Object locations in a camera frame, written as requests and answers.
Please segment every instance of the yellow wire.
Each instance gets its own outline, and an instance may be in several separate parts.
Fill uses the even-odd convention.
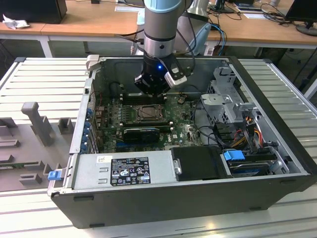
[[[246,140],[246,137],[243,137],[242,139],[237,141],[235,144],[233,144],[232,147],[235,147],[235,146],[239,145],[240,143],[244,142],[245,140]]]

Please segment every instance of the gray plastic part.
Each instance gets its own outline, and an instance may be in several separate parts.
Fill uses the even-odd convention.
[[[26,168],[29,171],[33,170],[43,170],[45,167],[44,163],[42,161],[39,161],[36,164],[31,164],[31,165],[25,165],[24,168]]]
[[[50,124],[48,118],[47,118],[46,116],[43,116],[43,117],[41,117],[41,119],[42,119],[42,122],[43,122],[44,127],[45,127],[45,128],[47,129],[47,131],[50,133],[51,130],[52,130],[52,126],[51,126],[51,124]],[[34,134],[37,135],[37,132],[36,132],[36,130],[34,129],[33,125],[30,125],[30,127],[31,127],[32,131],[34,132]]]
[[[0,156],[0,164],[11,163],[14,157],[12,155],[1,155]]]
[[[23,174],[20,177],[19,181],[23,185],[37,185],[42,182],[42,178],[38,174]]]
[[[6,125],[0,125],[0,136],[12,136],[9,128]]]
[[[52,171],[51,167],[49,164],[45,164],[45,167],[44,167],[44,171],[43,171],[43,175],[44,176],[48,176],[50,171]]]
[[[15,58],[14,62],[21,63],[21,62],[24,62],[25,60],[26,60],[26,57],[17,57]]]
[[[0,125],[6,125],[8,128],[17,127],[12,118],[0,118]]]
[[[50,146],[53,142],[50,137],[50,130],[38,112],[39,104],[37,102],[27,102],[24,103],[21,112],[27,115],[33,125],[33,130],[38,134],[41,142],[44,146]]]
[[[19,146],[20,142],[18,140],[0,140],[0,148],[14,148]]]
[[[60,134],[62,135],[72,134],[74,132],[74,126],[70,118],[59,119],[58,128],[59,128]]]

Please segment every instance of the wooden desk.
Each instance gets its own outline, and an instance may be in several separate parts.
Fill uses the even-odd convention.
[[[278,6],[279,9],[288,9],[292,0],[282,0]],[[232,18],[239,18],[236,14],[231,14]],[[248,19],[241,14],[242,20],[232,20],[227,15],[222,14],[219,18],[222,30],[227,34],[228,44],[244,42],[260,44],[303,44],[311,45],[312,48],[317,46],[317,37],[304,35],[295,29],[294,25],[281,26],[276,22],[267,19]],[[211,16],[214,23],[217,19]],[[211,32],[208,37],[209,41],[219,40],[218,32]]]
[[[42,35],[114,37],[137,29],[136,12],[115,11],[115,3],[67,0],[67,14],[59,25],[46,24]]]
[[[7,28],[5,24],[1,23],[0,34],[40,35],[44,26],[45,23],[32,23],[30,27],[17,28],[16,30],[13,30],[11,28]]]
[[[281,0],[279,8],[287,9],[293,0]],[[90,1],[76,2],[67,0],[67,15],[61,24],[31,23],[30,28],[11,30],[0,24],[0,38],[26,39],[40,41],[46,57],[52,57],[49,41],[83,42],[127,42],[115,37],[115,34],[135,32],[137,29],[136,12],[114,11],[116,4]],[[228,46],[276,47],[314,49],[317,37],[301,34],[295,26],[280,26],[266,19],[232,20],[222,14],[219,18],[221,28],[227,34]],[[211,31],[207,45],[213,48],[220,39],[217,31]]]

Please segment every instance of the connector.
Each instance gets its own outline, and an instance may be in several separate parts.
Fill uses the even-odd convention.
[[[223,153],[226,161],[231,160],[245,160],[244,154],[241,150],[228,150]]]

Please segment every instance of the power supply label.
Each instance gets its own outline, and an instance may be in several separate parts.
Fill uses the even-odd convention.
[[[111,160],[112,186],[151,183],[149,158],[127,158]]]

